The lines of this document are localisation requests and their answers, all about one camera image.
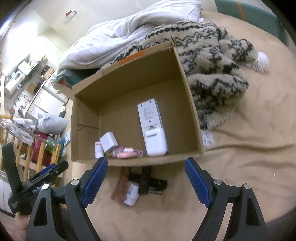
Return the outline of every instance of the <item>human hand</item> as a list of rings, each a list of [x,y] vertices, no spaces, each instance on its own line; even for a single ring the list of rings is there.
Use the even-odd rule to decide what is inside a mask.
[[[25,241],[30,215],[15,215],[15,232],[11,235],[14,241]]]

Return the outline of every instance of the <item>metal screw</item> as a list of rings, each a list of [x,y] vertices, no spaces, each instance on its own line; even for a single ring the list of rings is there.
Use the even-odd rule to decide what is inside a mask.
[[[47,188],[49,188],[49,184],[48,183],[45,183],[42,185],[42,189],[43,190],[46,190]]]
[[[222,184],[222,181],[220,179],[215,179],[214,180],[214,183],[217,184],[217,185],[221,185]]]
[[[77,185],[79,183],[79,180],[78,179],[73,179],[72,181],[71,181],[71,184],[72,185]]]
[[[247,183],[244,184],[244,187],[245,187],[245,189],[251,189],[251,185],[247,184]]]

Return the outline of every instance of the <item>teal fabric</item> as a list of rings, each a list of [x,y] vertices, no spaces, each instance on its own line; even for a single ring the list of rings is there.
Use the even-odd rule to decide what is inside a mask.
[[[219,13],[242,19],[236,1],[215,0],[215,3]],[[248,23],[284,41],[284,29],[275,15],[247,3],[242,3],[241,6]]]

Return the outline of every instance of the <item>open cardboard box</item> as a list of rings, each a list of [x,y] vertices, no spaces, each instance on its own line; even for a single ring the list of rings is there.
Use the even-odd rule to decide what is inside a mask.
[[[200,125],[178,53],[165,42],[129,56],[73,86],[73,161],[95,162],[94,143],[106,132],[120,146],[143,150],[142,158],[107,158],[110,166],[148,166],[203,154]],[[155,98],[168,153],[147,157],[137,104]]]

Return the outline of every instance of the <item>orange tape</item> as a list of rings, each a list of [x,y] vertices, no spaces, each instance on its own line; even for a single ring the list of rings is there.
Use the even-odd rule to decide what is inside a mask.
[[[129,57],[126,57],[126,58],[124,58],[124,59],[122,59],[122,60],[120,60],[118,62],[119,62],[120,65],[122,65],[122,64],[125,64],[125,63],[127,63],[127,62],[129,62],[129,61],[131,61],[131,60],[133,60],[135,58],[141,57],[141,56],[144,56],[143,50],[141,50],[138,53],[134,53],[133,55],[131,55]]]
[[[239,13],[241,14],[242,19],[246,22],[246,17],[244,15],[244,11],[242,10],[242,3],[237,2],[237,8],[239,9]]]

